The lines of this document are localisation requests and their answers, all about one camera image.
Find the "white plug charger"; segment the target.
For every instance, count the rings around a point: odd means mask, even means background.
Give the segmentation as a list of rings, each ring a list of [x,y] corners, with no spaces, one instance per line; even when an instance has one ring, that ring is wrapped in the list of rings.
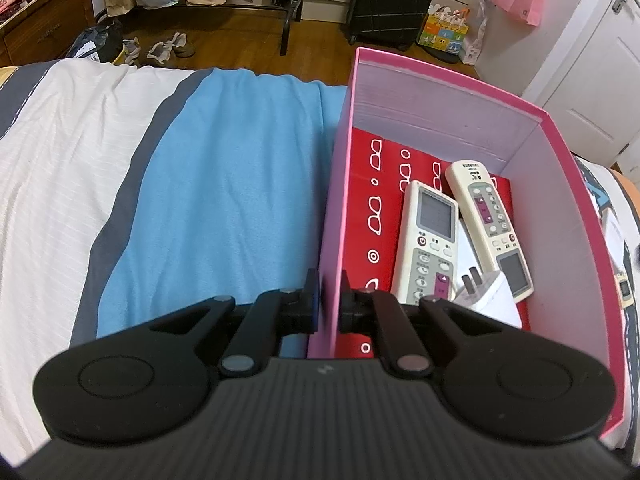
[[[523,326],[518,307],[502,271],[480,273],[476,266],[462,275],[463,287],[452,302],[515,328]]]

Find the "cream AC remote purple buttons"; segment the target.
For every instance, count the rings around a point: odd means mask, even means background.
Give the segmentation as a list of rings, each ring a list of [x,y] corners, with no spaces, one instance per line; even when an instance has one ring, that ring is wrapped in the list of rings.
[[[501,271],[518,304],[534,292],[524,252],[506,206],[486,167],[476,160],[457,160],[445,170],[480,268]]]

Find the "pink storage box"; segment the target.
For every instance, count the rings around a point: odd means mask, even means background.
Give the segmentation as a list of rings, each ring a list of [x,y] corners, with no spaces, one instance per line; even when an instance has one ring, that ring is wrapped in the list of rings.
[[[342,279],[390,288],[407,184],[440,188],[459,159],[481,162],[506,200],[534,282],[520,307],[525,327],[612,373],[616,398],[604,428],[612,434],[627,411],[622,311],[600,220],[558,128],[509,92],[399,54],[355,54],[332,157],[322,309],[309,355],[360,356],[360,339],[337,333]]]

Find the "white room door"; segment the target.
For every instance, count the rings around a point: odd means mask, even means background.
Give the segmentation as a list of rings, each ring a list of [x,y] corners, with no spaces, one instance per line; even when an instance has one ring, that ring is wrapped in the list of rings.
[[[544,106],[568,148],[611,166],[639,135],[639,0],[612,0]]]

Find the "small white slim remote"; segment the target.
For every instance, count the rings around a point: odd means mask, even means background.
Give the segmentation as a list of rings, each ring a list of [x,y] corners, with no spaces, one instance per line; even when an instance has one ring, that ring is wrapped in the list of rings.
[[[461,218],[458,219],[457,225],[457,261],[456,270],[454,270],[454,288],[460,290],[464,286],[462,276],[471,275],[471,268],[480,271],[480,264],[475,255],[474,246],[469,238],[468,230]]]

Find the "white AC remote with screen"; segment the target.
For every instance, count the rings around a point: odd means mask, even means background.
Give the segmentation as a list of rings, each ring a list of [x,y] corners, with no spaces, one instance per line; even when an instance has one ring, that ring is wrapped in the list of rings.
[[[454,298],[458,204],[442,192],[412,180],[405,189],[392,287],[401,304],[425,296]]]

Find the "striped blue white bedsheet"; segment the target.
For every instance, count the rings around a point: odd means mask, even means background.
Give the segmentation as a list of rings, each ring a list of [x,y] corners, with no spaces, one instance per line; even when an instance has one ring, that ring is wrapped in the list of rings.
[[[1,72],[1,453],[47,442],[35,374],[319,259],[344,87],[84,60]]]

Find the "white sandal pair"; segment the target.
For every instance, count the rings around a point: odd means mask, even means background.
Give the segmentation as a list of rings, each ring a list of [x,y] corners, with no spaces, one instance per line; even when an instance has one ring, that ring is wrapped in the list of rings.
[[[171,68],[177,58],[190,58],[195,53],[185,32],[175,32],[171,38],[153,44],[143,61],[151,66]]]

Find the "wooden dresser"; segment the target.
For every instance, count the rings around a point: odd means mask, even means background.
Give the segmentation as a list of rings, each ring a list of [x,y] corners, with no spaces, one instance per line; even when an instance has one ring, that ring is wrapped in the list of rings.
[[[92,0],[29,0],[1,24],[1,65],[64,58],[77,37],[95,24]]]

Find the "colourful cartoon carton box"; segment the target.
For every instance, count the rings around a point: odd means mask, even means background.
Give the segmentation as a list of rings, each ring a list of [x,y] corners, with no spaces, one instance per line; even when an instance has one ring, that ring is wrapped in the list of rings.
[[[418,45],[438,52],[458,55],[469,31],[470,9],[451,9],[432,3],[418,36]]]

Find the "black hard-shell suitcase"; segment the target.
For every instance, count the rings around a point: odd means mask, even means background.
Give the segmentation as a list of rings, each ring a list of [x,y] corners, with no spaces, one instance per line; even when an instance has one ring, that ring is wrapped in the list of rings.
[[[350,0],[345,32],[363,42],[405,51],[416,41],[432,0]]]

